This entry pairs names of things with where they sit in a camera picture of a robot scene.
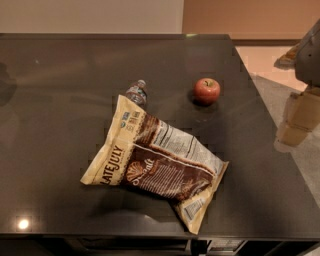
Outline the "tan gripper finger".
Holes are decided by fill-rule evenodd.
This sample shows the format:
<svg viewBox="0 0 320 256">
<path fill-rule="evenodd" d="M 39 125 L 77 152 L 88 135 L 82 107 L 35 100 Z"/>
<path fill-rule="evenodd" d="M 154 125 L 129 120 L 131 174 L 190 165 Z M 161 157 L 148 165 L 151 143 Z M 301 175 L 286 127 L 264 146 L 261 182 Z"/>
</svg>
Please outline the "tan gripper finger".
<svg viewBox="0 0 320 256">
<path fill-rule="evenodd" d="M 286 101 L 283 120 L 276 141 L 296 147 L 320 124 L 320 88 L 307 87 L 301 93 L 292 92 Z"/>
</svg>

